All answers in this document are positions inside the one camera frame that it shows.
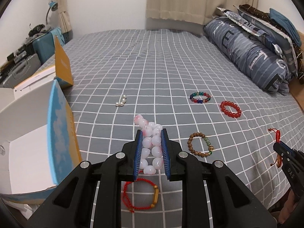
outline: red string bracelet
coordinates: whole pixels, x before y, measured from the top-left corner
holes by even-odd
[[[156,184],[154,184],[152,181],[150,181],[148,179],[144,179],[144,178],[138,178],[135,182],[138,182],[138,181],[144,181],[144,182],[147,182],[147,183],[149,183],[153,186],[153,188],[154,188],[153,201],[152,201],[152,204],[150,206],[146,206],[146,207],[133,206],[129,197],[128,197],[128,195],[127,195],[127,187],[132,182],[126,182],[125,185],[124,185],[124,189],[123,189],[122,200],[123,200],[123,203],[125,204],[127,209],[129,209],[130,212],[134,212],[134,210],[148,210],[148,209],[154,208],[155,204],[157,203],[157,200],[158,200],[159,190],[158,190],[158,186]]]
[[[277,143],[280,143],[280,141],[281,141],[281,131],[276,129],[276,128],[269,128],[268,131],[275,132],[275,141]],[[273,166],[276,162],[278,162],[277,167],[280,168],[282,166],[282,161],[283,161],[282,156],[280,154],[277,154],[277,159],[275,160],[275,162],[273,164],[270,164],[270,166]]]
[[[232,108],[235,108],[237,113],[232,113],[229,110],[226,110],[226,108],[225,108],[226,105],[228,105]],[[232,118],[238,118],[242,114],[240,107],[238,107],[235,103],[230,102],[230,101],[223,101],[219,107],[221,108],[221,111],[224,112],[225,115],[232,117]]]

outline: white box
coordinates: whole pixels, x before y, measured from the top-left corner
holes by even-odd
[[[81,162],[74,117],[57,80],[0,107],[0,193],[11,202],[41,204]]]

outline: blue pillow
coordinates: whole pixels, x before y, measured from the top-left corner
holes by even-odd
[[[285,33],[281,32],[275,26],[253,15],[248,14],[246,11],[238,8],[238,12],[240,16],[242,16],[245,20],[249,21],[251,24],[264,30],[275,38],[276,42],[283,51],[283,60],[285,60],[285,62],[288,64],[290,72],[292,72],[295,76],[298,76],[297,57],[295,55],[291,38]]]
[[[204,27],[209,39],[259,88],[287,95],[291,73],[284,60],[227,17]]]

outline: pillow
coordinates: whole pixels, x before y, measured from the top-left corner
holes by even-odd
[[[246,21],[242,16],[238,13],[230,11],[228,9],[218,7],[220,11],[222,11],[230,20],[232,20],[235,24],[239,25],[246,32],[255,36],[263,45],[265,45],[268,49],[270,49],[274,54],[277,54],[279,57],[282,56],[282,50],[276,40],[268,35],[266,32],[261,30],[260,28],[252,25],[250,22]]]
[[[273,36],[278,42],[278,45],[283,51],[283,60],[287,62],[289,70],[295,75],[298,76],[298,63],[295,51],[292,45],[291,38],[285,33],[281,32],[279,29],[271,25],[270,23],[261,20],[253,15],[248,14],[244,10],[238,8],[239,14],[251,24],[256,27],[264,30],[269,35]]]
[[[214,19],[205,33],[259,88],[287,95],[291,73],[285,61],[227,17]]]

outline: stack of clothes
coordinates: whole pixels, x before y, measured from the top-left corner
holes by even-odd
[[[270,24],[271,26],[275,27],[278,29],[281,33],[281,35],[286,38],[288,36],[292,42],[292,50],[295,53],[295,64],[297,66],[296,72],[293,71],[294,75],[297,76],[299,79],[299,82],[301,84],[304,84],[304,65],[302,63],[302,41],[300,34],[303,39],[302,33],[298,32],[297,29],[294,27],[292,22],[286,18],[284,15],[279,13],[278,11],[270,8],[269,13],[264,13],[249,4],[244,4],[239,6],[238,8],[239,14],[245,18],[245,19],[251,19],[251,23],[254,24],[255,26],[259,27],[259,22],[263,24],[263,27],[269,27]]]

